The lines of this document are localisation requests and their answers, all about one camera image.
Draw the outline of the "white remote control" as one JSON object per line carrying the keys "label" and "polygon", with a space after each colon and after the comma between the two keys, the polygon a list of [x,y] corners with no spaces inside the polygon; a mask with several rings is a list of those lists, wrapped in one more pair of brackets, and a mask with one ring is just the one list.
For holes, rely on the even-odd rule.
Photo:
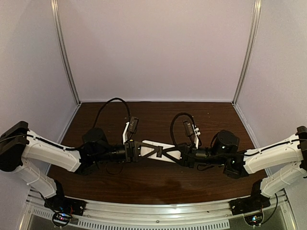
{"label": "white remote control", "polygon": [[162,154],[163,150],[174,148],[175,146],[173,144],[160,143],[160,142],[155,142],[155,141],[150,141],[150,140],[143,140],[142,143],[148,144],[150,145],[150,147],[141,146],[140,156],[144,157],[147,155],[149,159],[167,161],[167,162],[175,162],[168,156],[165,156]]}

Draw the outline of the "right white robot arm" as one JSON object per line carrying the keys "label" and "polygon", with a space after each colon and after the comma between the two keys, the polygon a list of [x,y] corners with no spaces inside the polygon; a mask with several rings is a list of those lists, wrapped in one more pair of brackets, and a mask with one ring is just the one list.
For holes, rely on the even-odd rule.
{"label": "right white robot arm", "polygon": [[239,151],[240,139],[227,130],[219,131],[211,145],[201,148],[197,143],[155,145],[162,150],[155,157],[191,167],[223,166],[231,178],[247,177],[271,166],[284,164],[277,173],[254,183],[251,197],[270,198],[277,191],[291,185],[307,174],[307,128],[300,126],[297,132],[277,143],[258,149]]}

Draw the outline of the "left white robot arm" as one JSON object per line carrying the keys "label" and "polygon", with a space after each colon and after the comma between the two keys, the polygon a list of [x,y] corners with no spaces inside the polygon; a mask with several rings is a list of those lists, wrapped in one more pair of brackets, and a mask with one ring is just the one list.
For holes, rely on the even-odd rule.
{"label": "left white robot arm", "polygon": [[32,164],[40,160],[61,167],[69,172],[88,175],[102,162],[136,162],[142,157],[166,161],[162,155],[168,144],[149,140],[135,142],[124,139],[122,145],[109,144],[104,131],[91,128],[83,135],[83,144],[68,147],[45,139],[20,121],[0,137],[0,169],[19,175],[28,186],[36,189],[47,203],[60,206],[71,201],[64,195],[63,187]]}

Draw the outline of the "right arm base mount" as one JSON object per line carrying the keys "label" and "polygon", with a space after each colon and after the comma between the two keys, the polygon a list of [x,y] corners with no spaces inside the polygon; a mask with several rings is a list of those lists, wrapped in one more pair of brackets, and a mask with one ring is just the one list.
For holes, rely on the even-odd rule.
{"label": "right arm base mount", "polygon": [[271,205],[267,197],[249,196],[229,201],[233,216],[243,214],[244,221],[252,227],[260,226],[264,221],[263,209]]}

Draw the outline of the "front aluminium rail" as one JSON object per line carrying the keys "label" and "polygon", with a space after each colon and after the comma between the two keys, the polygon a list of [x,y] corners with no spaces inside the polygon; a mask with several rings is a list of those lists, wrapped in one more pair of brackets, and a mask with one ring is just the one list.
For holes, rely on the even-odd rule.
{"label": "front aluminium rail", "polygon": [[136,205],[86,200],[83,215],[73,215],[62,229],[52,223],[53,212],[44,207],[39,192],[30,189],[18,230],[297,230],[285,191],[271,198],[264,208],[266,221],[259,227],[249,226],[248,214],[233,215],[231,199],[169,205]]}

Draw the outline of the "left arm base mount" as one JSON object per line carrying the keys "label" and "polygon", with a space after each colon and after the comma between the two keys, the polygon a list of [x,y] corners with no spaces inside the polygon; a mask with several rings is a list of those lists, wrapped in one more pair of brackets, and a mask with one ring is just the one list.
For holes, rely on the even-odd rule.
{"label": "left arm base mount", "polygon": [[44,207],[53,211],[52,223],[59,228],[66,227],[74,216],[82,216],[87,202],[68,197],[44,198]]}

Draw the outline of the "right aluminium frame post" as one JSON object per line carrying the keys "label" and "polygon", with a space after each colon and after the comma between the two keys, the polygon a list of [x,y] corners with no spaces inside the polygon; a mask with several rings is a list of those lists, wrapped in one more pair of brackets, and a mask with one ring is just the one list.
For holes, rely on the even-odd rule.
{"label": "right aluminium frame post", "polygon": [[250,25],[250,31],[249,31],[249,36],[248,36],[247,48],[246,48],[240,76],[239,76],[239,81],[236,87],[236,92],[232,100],[233,106],[236,106],[238,103],[238,99],[243,89],[244,81],[245,81],[245,78],[248,72],[249,64],[250,64],[251,57],[252,57],[253,47],[255,45],[257,33],[259,29],[261,8],[262,8],[262,1],[255,0],[253,11],[252,11],[252,18],[251,18],[251,25]]}

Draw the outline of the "aluminium frame post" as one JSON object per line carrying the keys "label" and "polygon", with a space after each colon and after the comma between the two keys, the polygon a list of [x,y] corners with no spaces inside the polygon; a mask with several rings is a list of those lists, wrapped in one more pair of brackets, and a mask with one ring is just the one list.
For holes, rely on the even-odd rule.
{"label": "aluminium frame post", "polygon": [[236,87],[236,92],[232,100],[233,106],[236,106],[238,103],[238,99],[243,89],[244,81],[245,81],[245,78],[248,72],[249,64],[250,64],[251,57],[252,57],[253,47],[255,45],[257,33],[259,29],[261,8],[262,8],[262,1],[255,0],[253,11],[252,11],[252,18],[251,18],[251,25],[250,25],[250,31],[249,31],[249,36],[248,36],[247,48],[246,48],[240,76],[239,76],[239,81]]}
{"label": "aluminium frame post", "polygon": [[68,81],[69,88],[71,90],[74,102],[76,105],[79,105],[81,101],[77,93],[77,89],[75,86],[75,82],[73,79],[73,75],[71,72],[71,67],[70,67],[70,63],[68,59],[67,49],[65,46],[64,35],[63,35],[60,13],[59,13],[59,1],[51,0],[50,3],[51,3],[51,10],[52,10],[53,20],[55,24],[55,30],[56,30],[57,40],[59,44],[59,51],[60,51],[60,56],[62,59],[64,71],[67,77],[67,81]]}

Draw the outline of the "left aluminium frame post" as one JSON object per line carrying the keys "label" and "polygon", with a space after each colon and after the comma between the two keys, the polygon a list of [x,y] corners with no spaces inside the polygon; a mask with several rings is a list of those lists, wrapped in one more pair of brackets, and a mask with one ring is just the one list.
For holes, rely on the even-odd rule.
{"label": "left aluminium frame post", "polygon": [[65,46],[64,35],[63,35],[60,13],[59,13],[59,1],[51,0],[50,3],[51,3],[51,10],[52,10],[53,20],[55,24],[55,30],[56,30],[57,40],[59,44],[59,51],[60,51],[60,56],[62,59],[64,71],[67,77],[67,81],[68,81],[69,88],[71,90],[74,102],[76,105],[79,105],[81,101],[77,93],[77,89],[75,86],[75,82],[73,79],[73,75],[71,72],[71,67],[70,67],[70,63],[68,59],[67,49]]}

